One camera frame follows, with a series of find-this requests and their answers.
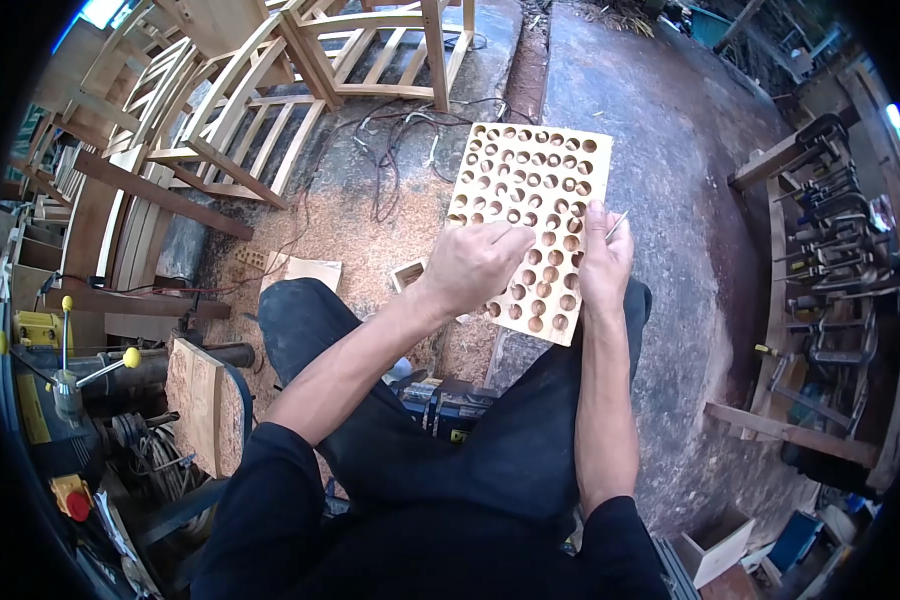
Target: unfinished chair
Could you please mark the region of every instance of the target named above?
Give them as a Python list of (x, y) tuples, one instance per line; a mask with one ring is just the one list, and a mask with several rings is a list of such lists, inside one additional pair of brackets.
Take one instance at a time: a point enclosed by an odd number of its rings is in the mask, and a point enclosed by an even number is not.
[[(176, 174), (176, 181), (172, 184), (174, 187), (192, 186), (208, 194), (249, 198), (278, 209), (287, 209), (288, 204), (282, 195), (291, 170), (317, 118), (328, 106), (328, 95), (321, 86), (321, 80), (310, 70), (308, 62), (300, 60), (300, 50), (300, 43), (290, 34), (282, 13), (277, 12), (266, 18), (240, 49), (229, 56), (213, 87), (181, 128), (173, 147), (152, 150), (147, 159), (173, 170)], [(284, 59), (295, 67), (311, 93), (252, 97), (264, 75), (276, 61)], [(332, 96), (330, 98), (331, 101), (337, 100)], [(264, 167), (296, 108), (306, 108), (306, 114), (271, 184), (266, 185), (260, 180)], [(277, 110), (276, 120), (267, 132), (263, 146), (249, 170), (245, 169), (242, 163), (253, 139), (260, 134), (267, 113)], [(254, 115), (249, 129), (237, 139), (247, 114)], [(194, 162), (201, 163), (195, 173), (183, 166), (184, 163)]]
[[(326, 16), (324, 8), (333, 0), (290, 0), (280, 8), (288, 29), (302, 42), (304, 53), (322, 78), (324, 87), (338, 96), (397, 96), (432, 100), (438, 111), (449, 110), (449, 93), (473, 42), (474, 0), (462, 0), (463, 24), (444, 25), (443, 12), (449, 0), (421, 0), (390, 10), (373, 11), (373, 0), (366, 0), (370, 11)], [(362, 82), (348, 82), (353, 68), (360, 63), (378, 33), (391, 30), (384, 48)], [(380, 83), (397, 47), (408, 31), (423, 31), (409, 63), (396, 83)], [(456, 38), (453, 53), (444, 56), (445, 36)], [(323, 42), (345, 40), (336, 55), (328, 55)], [(429, 85), (415, 85), (423, 61), (430, 66)]]

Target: forearm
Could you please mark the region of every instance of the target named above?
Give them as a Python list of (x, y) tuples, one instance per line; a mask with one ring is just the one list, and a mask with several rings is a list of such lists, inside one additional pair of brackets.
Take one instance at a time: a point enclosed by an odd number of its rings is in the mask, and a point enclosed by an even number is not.
[(285, 426), (316, 446), (353, 412), (373, 385), (444, 318), (410, 285), (293, 378), (266, 411), (265, 421)]
[(640, 454), (623, 309), (602, 314), (584, 309), (583, 318), (574, 451), (580, 503), (587, 517), (605, 500), (634, 494)]

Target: leg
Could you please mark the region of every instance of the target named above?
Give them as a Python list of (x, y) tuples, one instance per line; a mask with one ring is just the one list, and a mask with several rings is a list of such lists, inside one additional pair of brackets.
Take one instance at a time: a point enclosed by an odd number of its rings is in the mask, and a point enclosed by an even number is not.
[[(282, 385), (360, 326), (360, 319), (336, 294), (310, 278), (266, 288), (257, 319), (266, 358)], [(425, 482), (434, 479), (438, 463), (449, 458), (455, 446), (427, 436), (394, 393), (378, 381), (316, 450), (353, 506), (365, 509), (429, 494)]]
[[(630, 381), (651, 299), (650, 289), (631, 278), (624, 296)], [(578, 326), (569, 347), (544, 352), (477, 423), (460, 456), (462, 471), (474, 480), (471, 501), (540, 522), (560, 520), (577, 505), (574, 423), (582, 352)]]

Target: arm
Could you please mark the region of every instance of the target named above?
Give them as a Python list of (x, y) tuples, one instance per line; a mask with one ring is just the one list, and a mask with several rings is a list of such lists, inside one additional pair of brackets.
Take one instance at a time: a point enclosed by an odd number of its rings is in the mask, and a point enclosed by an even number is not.
[(506, 288), (533, 243), (530, 229), (508, 222), (444, 228), (420, 279), (316, 357), (283, 390), (264, 420), (316, 446), (397, 358)]
[(606, 500), (632, 497), (640, 452), (630, 402), (630, 350), (624, 293), (634, 262), (634, 238), (619, 215), (590, 202), (586, 255), (579, 268), (583, 298), (583, 365), (576, 408), (576, 482), (583, 517)]

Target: wooden board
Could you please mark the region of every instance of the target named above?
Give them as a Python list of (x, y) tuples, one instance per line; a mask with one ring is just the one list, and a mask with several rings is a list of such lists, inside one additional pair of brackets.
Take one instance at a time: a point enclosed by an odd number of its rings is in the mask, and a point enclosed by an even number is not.
[(221, 476), (220, 404), (227, 368), (213, 356), (181, 338), (173, 341), (167, 366), (167, 408), (180, 420), (173, 426), (176, 444), (208, 475)]
[(699, 542), (688, 534), (680, 534), (673, 541), (676, 556), (698, 590), (740, 561), (755, 524), (749, 515), (728, 505), (720, 525)]
[(481, 318), (570, 346), (580, 316), (578, 271), (590, 200), (603, 200), (609, 135), (545, 126), (475, 123), (456, 177), (447, 224), (505, 220), (533, 229), (536, 243), (504, 294)]
[(323, 282), (330, 291), (337, 293), (344, 263), (332, 260), (306, 260), (287, 254), (271, 251), (266, 257), (263, 280), (260, 282), (260, 293), (276, 282), (313, 278)]

